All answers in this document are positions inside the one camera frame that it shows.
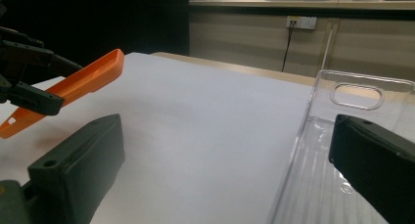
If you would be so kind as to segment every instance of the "cable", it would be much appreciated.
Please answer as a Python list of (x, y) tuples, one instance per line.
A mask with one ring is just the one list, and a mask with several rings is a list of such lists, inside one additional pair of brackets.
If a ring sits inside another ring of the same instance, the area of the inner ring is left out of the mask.
[(286, 54), (284, 55), (284, 62), (283, 62), (283, 68), (281, 69), (281, 72), (284, 72), (285, 62), (287, 60), (287, 54), (288, 54), (288, 48), (290, 47), (291, 42), (291, 35), (293, 34), (294, 25), (296, 24), (296, 21), (290, 21), (290, 27), (288, 29), (288, 43), (287, 43), (287, 49)]

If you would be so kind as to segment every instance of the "white tabletop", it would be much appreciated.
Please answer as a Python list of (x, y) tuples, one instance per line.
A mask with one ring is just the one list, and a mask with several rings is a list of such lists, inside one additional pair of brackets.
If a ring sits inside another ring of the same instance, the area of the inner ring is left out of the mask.
[[(266, 223), (310, 90), (130, 54), (111, 84), (0, 139), (0, 180), (25, 183), (37, 158), (87, 122), (119, 113), (126, 160), (91, 223)], [(0, 119), (12, 108), (0, 105)]]

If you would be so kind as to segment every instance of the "dark wall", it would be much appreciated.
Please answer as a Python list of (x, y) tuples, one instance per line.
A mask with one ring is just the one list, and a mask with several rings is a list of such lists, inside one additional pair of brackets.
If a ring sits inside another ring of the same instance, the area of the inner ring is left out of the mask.
[(0, 25), (44, 41), (83, 66), (115, 48), (124, 54), (188, 55), (188, 0), (3, 0)]

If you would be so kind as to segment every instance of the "orange plastic tool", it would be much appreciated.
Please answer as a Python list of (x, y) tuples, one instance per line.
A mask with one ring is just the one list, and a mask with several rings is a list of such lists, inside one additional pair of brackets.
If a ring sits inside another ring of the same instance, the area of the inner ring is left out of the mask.
[[(89, 66), (68, 76), (46, 91), (64, 98), (62, 107), (87, 93), (92, 93), (111, 83), (122, 73), (124, 55), (116, 49)], [(18, 108), (0, 126), (0, 137), (9, 138), (46, 115)]]

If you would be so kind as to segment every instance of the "transparent plastic bin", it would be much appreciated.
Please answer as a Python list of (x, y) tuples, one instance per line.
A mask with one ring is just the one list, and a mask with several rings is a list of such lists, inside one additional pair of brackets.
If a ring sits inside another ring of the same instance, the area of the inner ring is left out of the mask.
[(339, 113), (373, 121), (415, 142), (414, 87), (407, 80), (321, 70), (270, 223), (388, 223), (353, 190), (328, 153)]

